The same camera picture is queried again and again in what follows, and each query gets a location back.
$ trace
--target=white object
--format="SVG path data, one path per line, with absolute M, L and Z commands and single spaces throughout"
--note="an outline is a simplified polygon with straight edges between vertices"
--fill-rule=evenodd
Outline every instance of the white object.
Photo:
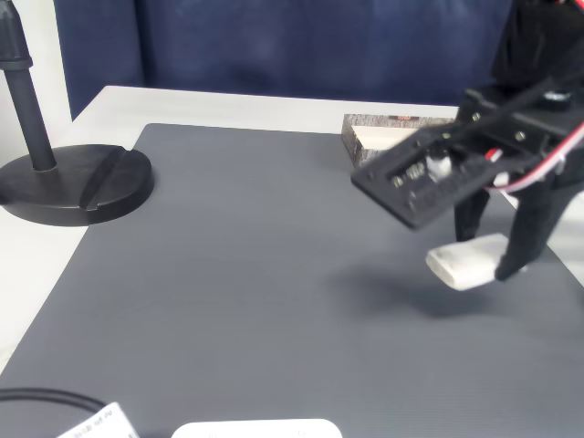
M 504 235 L 486 235 L 435 248 L 428 253 L 426 263 L 452 289 L 467 290 L 495 280 L 507 244 Z
M 382 126 L 353 126 L 363 149 L 386 151 L 401 143 L 417 130 L 413 128 L 386 128 Z
M 63 433 L 58 438 L 140 438 L 117 403 Z
M 342 438 L 328 420 L 198 422 L 186 424 L 172 438 Z
M 434 181 L 440 181 L 452 173 L 453 162 L 448 156 L 442 158 L 441 160 L 435 160 L 434 158 L 428 156 L 426 157 L 426 167 L 428 168 L 428 174 L 430 175 L 430 178 L 432 178 Z

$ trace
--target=black pole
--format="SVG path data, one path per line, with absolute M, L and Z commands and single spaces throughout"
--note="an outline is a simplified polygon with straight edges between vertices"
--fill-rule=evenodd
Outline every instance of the black pole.
M 47 129 L 38 106 L 37 94 L 28 70 L 5 71 L 16 114 L 36 171 L 48 171 L 57 163 L 48 141 Z
M 5 71 L 33 169 L 42 172 L 57 163 L 28 71 L 32 65 L 20 16 L 10 0 L 0 0 L 0 70 Z

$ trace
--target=white device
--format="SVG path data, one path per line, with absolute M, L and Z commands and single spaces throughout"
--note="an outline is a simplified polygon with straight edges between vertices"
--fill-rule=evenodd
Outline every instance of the white device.
M 433 249 L 426 263 L 452 289 L 467 290 L 495 281 L 495 271 L 507 244 L 504 235 L 477 237 Z
M 328 420 L 268 420 L 252 422 L 194 422 L 172 438 L 342 438 Z

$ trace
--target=black microphone stand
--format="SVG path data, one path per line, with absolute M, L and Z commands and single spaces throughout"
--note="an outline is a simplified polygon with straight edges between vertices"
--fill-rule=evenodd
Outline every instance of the black microphone stand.
M 0 204 L 28 221 L 63 226 L 107 222 L 140 207 L 154 186 L 150 160 L 102 144 L 52 150 L 32 65 L 20 16 L 11 0 L 0 0 L 0 70 L 29 152 L 0 169 Z

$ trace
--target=red and white wire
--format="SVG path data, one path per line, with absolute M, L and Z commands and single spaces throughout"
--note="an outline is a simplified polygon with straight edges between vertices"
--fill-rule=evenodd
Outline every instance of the red and white wire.
M 541 178 L 545 177 L 549 172 L 554 170 L 558 164 L 564 161 L 565 157 L 584 141 L 584 123 L 580 124 L 574 132 L 572 132 L 565 140 L 563 140 L 555 150 L 553 150 L 544 161 L 542 161 L 533 171 L 511 182 L 510 184 L 492 187 L 492 190 L 500 190 L 502 192 L 513 193 L 526 189 L 533 183 L 537 183 Z M 500 150 L 491 150 L 486 154 L 486 158 L 491 161 L 496 161 L 495 156 Z

